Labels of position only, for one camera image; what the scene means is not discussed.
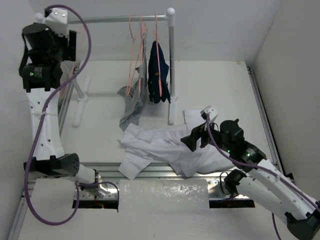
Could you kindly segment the white shirt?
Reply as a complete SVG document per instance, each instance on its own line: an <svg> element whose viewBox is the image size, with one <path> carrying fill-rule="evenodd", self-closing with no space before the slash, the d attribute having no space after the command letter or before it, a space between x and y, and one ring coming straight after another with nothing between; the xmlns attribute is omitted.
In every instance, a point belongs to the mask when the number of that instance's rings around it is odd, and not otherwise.
<svg viewBox="0 0 320 240"><path fill-rule="evenodd" d="M125 146L126 154L118 171L130 180L154 161L169 164L176 174L192 177L195 173L209 174L233 168L231 161L223 157L218 150L208 145L200 148L200 141L196 143L196 150L190 149L181 142L181 138L188 136L191 130L201 124L200 109L186 109L185 123L169 125L144 130L130 123L122 138L119 140Z"/></svg>

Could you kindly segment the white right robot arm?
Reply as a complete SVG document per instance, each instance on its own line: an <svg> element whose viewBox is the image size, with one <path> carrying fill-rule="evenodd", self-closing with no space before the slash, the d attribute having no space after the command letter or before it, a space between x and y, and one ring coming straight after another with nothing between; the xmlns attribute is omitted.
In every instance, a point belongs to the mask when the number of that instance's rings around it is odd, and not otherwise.
<svg viewBox="0 0 320 240"><path fill-rule="evenodd" d="M207 121L181 138L192 152L212 145L236 169L224 178L230 196L243 195L269 210L299 240L312 240L320 229L320 202L307 196L275 168L267 156L245 140L238 119L225 120L218 130Z"/></svg>

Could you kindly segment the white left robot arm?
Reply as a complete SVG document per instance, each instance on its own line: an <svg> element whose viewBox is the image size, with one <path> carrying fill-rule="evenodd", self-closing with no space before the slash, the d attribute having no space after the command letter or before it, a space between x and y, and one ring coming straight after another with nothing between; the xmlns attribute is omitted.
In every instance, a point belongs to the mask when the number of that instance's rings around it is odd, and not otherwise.
<svg viewBox="0 0 320 240"><path fill-rule="evenodd" d="M48 177L67 177L92 186L96 171L80 164L76 153L66 154L59 130L59 93L63 71L61 63L76 61L77 33L56 33L44 23L32 23L22 29L26 46L19 74L30 107L33 144L23 164L24 180L30 173Z"/></svg>

